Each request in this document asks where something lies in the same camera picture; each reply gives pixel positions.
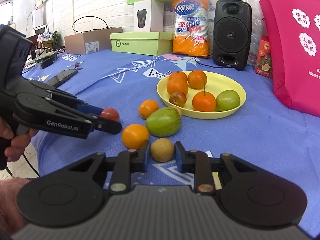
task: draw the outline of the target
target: metal screw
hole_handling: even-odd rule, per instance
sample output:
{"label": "metal screw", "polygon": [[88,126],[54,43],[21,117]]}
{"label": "metal screw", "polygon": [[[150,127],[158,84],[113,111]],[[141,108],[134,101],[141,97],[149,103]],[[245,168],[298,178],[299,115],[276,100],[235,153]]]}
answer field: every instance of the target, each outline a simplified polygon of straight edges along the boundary
{"label": "metal screw", "polygon": [[200,192],[211,192],[214,190],[214,187],[210,184],[201,184],[198,186]]}
{"label": "metal screw", "polygon": [[123,183],[114,183],[111,185],[110,188],[112,191],[120,192],[120,191],[124,191],[127,188],[127,186]]}

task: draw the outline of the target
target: red tomato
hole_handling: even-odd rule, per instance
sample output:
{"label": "red tomato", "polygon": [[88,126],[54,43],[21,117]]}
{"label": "red tomato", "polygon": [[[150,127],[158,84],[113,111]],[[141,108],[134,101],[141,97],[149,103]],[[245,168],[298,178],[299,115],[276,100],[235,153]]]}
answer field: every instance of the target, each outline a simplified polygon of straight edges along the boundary
{"label": "red tomato", "polygon": [[111,108],[111,107],[104,109],[101,112],[100,116],[103,118],[106,118],[106,119],[117,121],[117,122],[119,122],[119,120],[120,120],[120,115],[119,115],[118,111],[114,108]]}
{"label": "red tomato", "polygon": [[269,52],[270,52],[270,45],[269,45],[269,43],[265,43],[265,44],[263,45],[263,49],[264,49],[264,51],[265,51],[266,53],[269,53]]}
{"label": "red tomato", "polygon": [[259,56],[261,56],[261,57],[264,56],[264,51],[263,50],[259,50]]}

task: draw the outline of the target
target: window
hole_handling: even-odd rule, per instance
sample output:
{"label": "window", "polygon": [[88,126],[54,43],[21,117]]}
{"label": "window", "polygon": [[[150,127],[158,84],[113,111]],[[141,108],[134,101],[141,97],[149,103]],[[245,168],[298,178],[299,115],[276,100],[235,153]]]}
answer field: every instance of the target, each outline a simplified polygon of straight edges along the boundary
{"label": "window", "polygon": [[13,24],[13,0],[0,3],[0,24]]}

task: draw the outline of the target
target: coffee cup picture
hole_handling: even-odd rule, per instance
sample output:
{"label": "coffee cup picture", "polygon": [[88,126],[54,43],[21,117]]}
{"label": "coffee cup picture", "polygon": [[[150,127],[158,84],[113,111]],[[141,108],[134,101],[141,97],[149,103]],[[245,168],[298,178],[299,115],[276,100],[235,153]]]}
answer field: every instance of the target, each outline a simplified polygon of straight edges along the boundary
{"label": "coffee cup picture", "polygon": [[144,28],[146,24],[147,10],[146,9],[139,10],[137,11],[137,15],[138,15],[138,27]]}

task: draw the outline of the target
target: red box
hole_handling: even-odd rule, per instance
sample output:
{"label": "red box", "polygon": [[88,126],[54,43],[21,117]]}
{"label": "red box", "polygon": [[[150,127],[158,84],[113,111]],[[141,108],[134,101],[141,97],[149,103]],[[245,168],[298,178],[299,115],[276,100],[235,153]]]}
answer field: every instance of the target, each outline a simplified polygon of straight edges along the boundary
{"label": "red box", "polygon": [[273,79],[270,44],[269,38],[266,35],[262,35],[261,37],[254,72]]}

